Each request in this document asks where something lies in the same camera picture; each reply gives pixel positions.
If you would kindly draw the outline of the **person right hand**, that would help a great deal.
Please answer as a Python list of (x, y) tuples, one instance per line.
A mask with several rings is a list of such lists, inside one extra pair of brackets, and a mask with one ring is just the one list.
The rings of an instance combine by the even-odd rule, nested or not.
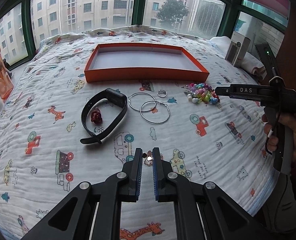
[(273, 129), (273, 125), (269, 124), (268, 117), (266, 114), (262, 115), (262, 121), (264, 125), (264, 133), (268, 136), (268, 142), (266, 143), (266, 149), (268, 151), (277, 152), (277, 150), (284, 150), (285, 155), (292, 157), (292, 162), (296, 162), (296, 118), (281, 114), (278, 119), (278, 123), (284, 126), (284, 139), (282, 139), (282, 133), (276, 132), (275, 135), (271, 135), (270, 132)]

